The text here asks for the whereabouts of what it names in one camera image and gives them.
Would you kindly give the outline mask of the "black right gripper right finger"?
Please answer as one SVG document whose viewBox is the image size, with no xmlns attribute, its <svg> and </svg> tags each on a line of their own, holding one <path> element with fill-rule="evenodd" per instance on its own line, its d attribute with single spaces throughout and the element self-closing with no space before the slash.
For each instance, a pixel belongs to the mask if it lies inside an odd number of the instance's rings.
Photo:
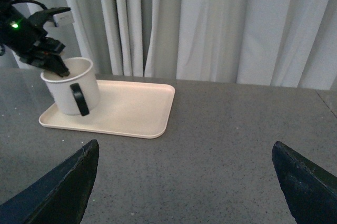
<svg viewBox="0 0 337 224">
<path fill-rule="evenodd" d="M 280 141 L 272 162 L 296 223 L 336 223 L 336 176 Z"/>
</svg>

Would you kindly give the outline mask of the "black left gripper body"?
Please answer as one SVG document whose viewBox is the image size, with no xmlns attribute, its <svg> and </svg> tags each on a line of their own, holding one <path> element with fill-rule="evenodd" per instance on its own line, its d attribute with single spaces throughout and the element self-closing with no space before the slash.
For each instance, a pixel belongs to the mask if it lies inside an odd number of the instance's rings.
<svg viewBox="0 0 337 224">
<path fill-rule="evenodd" d="M 51 19 L 50 9 L 24 17 L 13 6 L 1 7 L 1 44 L 9 47 L 23 63 L 43 67 L 48 55 L 58 55 L 65 48 L 60 41 L 47 37 L 44 24 Z"/>
</svg>

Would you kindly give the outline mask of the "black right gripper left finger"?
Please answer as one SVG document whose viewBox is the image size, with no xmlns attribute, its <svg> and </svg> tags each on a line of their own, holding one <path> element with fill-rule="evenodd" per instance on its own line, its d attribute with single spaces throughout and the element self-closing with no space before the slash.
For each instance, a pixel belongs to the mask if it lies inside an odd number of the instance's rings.
<svg viewBox="0 0 337 224">
<path fill-rule="evenodd" d="M 1 223 L 80 223 L 97 174 L 99 145 L 91 140 L 1 205 Z"/>
</svg>

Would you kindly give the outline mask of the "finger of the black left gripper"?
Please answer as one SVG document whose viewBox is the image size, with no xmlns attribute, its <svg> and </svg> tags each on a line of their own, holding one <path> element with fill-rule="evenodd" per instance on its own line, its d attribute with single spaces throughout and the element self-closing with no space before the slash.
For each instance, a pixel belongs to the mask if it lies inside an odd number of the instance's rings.
<svg viewBox="0 0 337 224">
<path fill-rule="evenodd" d="M 53 72 L 60 77 L 70 75 L 69 69 L 58 55 L 48 55 L 43 59 L 43 69 Z"/>
</svg>

